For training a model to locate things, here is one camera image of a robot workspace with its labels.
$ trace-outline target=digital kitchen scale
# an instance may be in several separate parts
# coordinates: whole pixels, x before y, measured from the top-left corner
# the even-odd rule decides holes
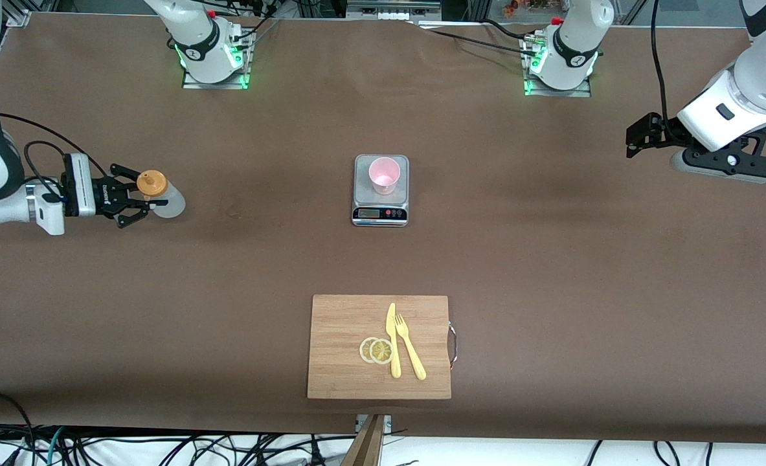
[[[371,162],[390,157],[400,165],[400,179],[391,194],[378,194],[368,176]],[[404,155],[362,154],[354,159],[354,208],[357,227],[405,227],[409,223],[409,159]]]

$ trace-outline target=metal handle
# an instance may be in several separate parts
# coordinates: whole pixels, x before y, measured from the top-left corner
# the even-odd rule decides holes
[[[451,325],[451,321],[449,321],[449,331],[453,336],[455,337],[455,354],[451,357],[451,361],[449,362],[449,370],[454,368],[455,362],[457,361],[457,332],[455,331],[455,328]]]

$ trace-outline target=fork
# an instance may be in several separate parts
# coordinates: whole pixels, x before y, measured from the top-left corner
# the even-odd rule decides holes
[[[406,342],[406,349],[409,351],[409,359],[412,360],[412,368],[414,368],[415,375],[418,376],[418,380],[426,380],[426,369],[423,368],[418,352],[414,350],[412,341],[409,340],[409,326],[406,325],[406,320],[403,316],[397,315],[394,317],[394,321],[397,324],[397,334]]]

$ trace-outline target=pink cup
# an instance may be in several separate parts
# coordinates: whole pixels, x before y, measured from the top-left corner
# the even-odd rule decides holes
[[[391,157],[380,157],[368,167],[368,177],[379,194],[391,194],[400,179],[400,164]]]

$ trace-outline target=wooden leg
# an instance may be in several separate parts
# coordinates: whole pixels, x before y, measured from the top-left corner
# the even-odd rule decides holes
[[[384,431],[384,415],[365,418],[365,424],[360,428],[359,434],[351,443],[351,448],[348,449],[348,453],[345,454],[339,466],[379,466]]]

